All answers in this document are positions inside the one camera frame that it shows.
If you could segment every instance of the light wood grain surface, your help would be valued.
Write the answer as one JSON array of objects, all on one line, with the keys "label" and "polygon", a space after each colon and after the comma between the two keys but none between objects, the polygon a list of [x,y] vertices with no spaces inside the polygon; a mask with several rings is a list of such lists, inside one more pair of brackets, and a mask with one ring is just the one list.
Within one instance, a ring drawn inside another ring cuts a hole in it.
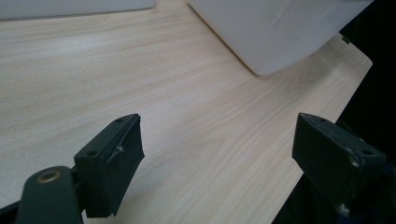
[{"label": "light wood grain surface", "polygon": [[116,217],[87,223],[270,223],[298,181],[298,112],[335,121],[371,62],[336,36],[268,77],[185,0],[0,23],[0,206],[30,175],[139,113],[146,158]]}]

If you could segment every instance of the wooden table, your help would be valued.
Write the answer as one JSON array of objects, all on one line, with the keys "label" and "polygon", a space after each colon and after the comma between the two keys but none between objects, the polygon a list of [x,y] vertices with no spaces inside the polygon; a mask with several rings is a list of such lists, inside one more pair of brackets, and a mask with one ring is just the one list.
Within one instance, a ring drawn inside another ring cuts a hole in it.
[{"label": "wooden table", "polygon": [[336,121],[371,66],[337,35],[254,75],[186,0],[0,23],[0,206],[30,175],[139,113],[146,158],[116,217],[87,223],[270,223],[302,172],[298,112]]}]

